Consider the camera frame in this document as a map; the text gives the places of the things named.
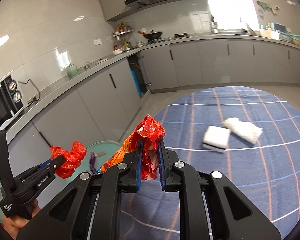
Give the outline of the person's left hand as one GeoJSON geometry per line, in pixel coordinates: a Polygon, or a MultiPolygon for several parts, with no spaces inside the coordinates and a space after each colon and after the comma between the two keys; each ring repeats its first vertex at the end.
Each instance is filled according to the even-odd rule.
{"type": "MultiPolygon", "coordinates": [[[[32,203],[32,213],[31,216],[34,217],[39,211],[40,207],[38,206],[38,200],[35,199],[32,203]]],[[[7,233],[13,238],[17,239],[19,231],[29,222],[28,219],[25,219],[20,216],[11,216],[7,218],[5,215],[2,216],[2,224],[7,233]]]]}

